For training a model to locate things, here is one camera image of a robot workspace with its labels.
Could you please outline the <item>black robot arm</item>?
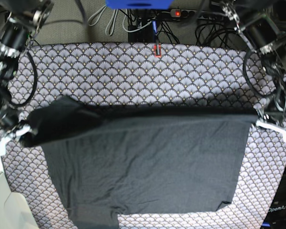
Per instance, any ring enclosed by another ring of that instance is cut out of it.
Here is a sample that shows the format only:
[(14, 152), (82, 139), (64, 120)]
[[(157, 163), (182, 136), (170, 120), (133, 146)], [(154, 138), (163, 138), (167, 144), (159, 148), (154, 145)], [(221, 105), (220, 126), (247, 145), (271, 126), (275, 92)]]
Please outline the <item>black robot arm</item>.
[[(255, 125), (280, 133), (286, 143), (286, 49), (283, 33), (263, 7), (253, 1), (223, 0), (220, 7), (226, 17), (235, 22), (234, 31), (248, 47), (243, 62), (243, 77), (247, 85), (255, 96), (269, 100), (265, 108), (258, 110), (259, 118)], [(260, 93), (248, 76), (247, 61), (253, 53), (273, 80), (275, 89), (268, 94)]]
[(51, 0), (0, 0), (0, 6), (10, 14), (0, 31), (0, 156), (6, 154), (6, 144), (32, 131), (19, 119), (24, 107), (37, 89), (37, 69), (33, 66), (32, 92), (23, 103), (14, 103), (8, 90), (9, 82), (18, 70), (18, 61), (38, 35), (50, 15)]

